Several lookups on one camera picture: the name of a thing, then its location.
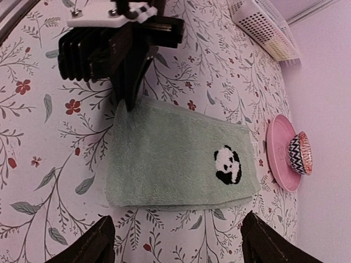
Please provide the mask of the aluminium front rail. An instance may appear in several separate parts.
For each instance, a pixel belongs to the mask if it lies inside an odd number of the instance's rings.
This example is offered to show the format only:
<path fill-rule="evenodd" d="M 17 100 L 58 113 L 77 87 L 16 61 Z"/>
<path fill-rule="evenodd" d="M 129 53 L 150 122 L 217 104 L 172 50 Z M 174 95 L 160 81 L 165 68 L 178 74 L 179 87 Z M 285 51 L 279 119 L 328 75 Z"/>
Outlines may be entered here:
<path fill-rule="evenodd" d="M 1 0 L 1 44 L 39 0 Z"/>

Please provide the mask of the pink plate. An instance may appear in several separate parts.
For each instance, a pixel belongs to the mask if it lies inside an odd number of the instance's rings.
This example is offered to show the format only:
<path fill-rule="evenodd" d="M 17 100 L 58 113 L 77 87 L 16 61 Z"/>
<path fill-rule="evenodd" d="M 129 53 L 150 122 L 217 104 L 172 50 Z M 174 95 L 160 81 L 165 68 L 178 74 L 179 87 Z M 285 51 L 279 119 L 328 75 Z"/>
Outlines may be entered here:
<path fill-rule="evenodd" d="M 301 174 L 290 163 L 288 149 L 296 132 L 284 115 L 278 114 L 268 125 L 266 134 L 269 168 L 278 185 L 287 192 L 295 192 L 301 183 Z"/>

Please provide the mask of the green panda towel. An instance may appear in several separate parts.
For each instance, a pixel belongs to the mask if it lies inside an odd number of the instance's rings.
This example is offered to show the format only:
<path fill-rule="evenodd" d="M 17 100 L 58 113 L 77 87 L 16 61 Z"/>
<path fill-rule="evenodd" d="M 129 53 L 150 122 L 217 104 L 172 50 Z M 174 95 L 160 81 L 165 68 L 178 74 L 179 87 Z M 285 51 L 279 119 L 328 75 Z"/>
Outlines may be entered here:
<path fill-rule="evenodd" d="M 167 102 L 121 101 L 113 124 L 106 198 L 159 210 L 242 205 L 260 190 L 250 131 Z"/>

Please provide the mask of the patterned small bowl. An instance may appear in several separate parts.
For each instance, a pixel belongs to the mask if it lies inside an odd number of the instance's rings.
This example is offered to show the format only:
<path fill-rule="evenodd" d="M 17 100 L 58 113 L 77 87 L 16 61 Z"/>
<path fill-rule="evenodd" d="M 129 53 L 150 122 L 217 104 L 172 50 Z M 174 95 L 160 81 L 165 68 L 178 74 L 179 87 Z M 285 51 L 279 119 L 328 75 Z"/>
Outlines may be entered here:
<path fill-rule="evenodd" d="M 312 148 L 303 131 L 296 134 L 288 146 L 288 158 L 291 168 L 301 175 L 311 175 L 313 170 Z"/>

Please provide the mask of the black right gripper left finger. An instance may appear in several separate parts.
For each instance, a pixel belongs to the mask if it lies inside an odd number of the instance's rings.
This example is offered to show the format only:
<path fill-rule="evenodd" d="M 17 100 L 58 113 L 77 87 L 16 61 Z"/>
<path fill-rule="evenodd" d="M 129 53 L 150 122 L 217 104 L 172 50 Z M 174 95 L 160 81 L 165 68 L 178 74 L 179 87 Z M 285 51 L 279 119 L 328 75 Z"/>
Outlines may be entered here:
<path fill-rule="evenodd" d="M 115 227 L 111 216 L 103 216 L 88 231 L 47 263 L 115 261 Z"/>

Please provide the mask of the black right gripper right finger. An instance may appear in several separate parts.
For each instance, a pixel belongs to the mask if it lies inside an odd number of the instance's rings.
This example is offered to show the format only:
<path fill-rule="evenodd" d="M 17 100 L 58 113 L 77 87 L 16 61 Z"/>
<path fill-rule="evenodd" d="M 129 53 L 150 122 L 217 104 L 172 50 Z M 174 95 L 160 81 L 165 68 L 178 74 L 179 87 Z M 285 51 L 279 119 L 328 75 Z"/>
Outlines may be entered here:
<path fill-rule="evenodd" d="M 320 262 L 285 240 L 252 211 L 243 219 L 240 231 L 244 262 Z"/>

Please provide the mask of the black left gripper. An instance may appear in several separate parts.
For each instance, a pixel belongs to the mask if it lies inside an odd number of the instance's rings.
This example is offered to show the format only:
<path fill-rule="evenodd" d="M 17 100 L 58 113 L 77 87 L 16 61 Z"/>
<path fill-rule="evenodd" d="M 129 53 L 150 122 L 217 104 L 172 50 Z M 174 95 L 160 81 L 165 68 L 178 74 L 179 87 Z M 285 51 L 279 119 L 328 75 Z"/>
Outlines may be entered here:
<path fill-rule="evenodd" d="M 159 15 L 120 28 L 76 27 L 59 39 L 59 72 L 71 81 L 111 76 L 116 102 L 123 99 L 130 112 L 159 48 L 177 48 L 183 34 L 184 20 Z"/>

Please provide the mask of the white plastic basket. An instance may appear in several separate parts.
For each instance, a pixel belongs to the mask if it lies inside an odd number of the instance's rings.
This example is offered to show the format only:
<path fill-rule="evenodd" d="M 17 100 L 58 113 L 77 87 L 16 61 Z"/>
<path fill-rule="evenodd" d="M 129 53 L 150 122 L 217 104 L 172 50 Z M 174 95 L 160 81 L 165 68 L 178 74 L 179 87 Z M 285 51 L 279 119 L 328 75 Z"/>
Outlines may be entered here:
<path fill-rule="evenodd" d="M 290 27 L 270 1 L 227 1 L 236 25 L 252 37 L 276 61 L 299 62 L 301 54 Z"/>

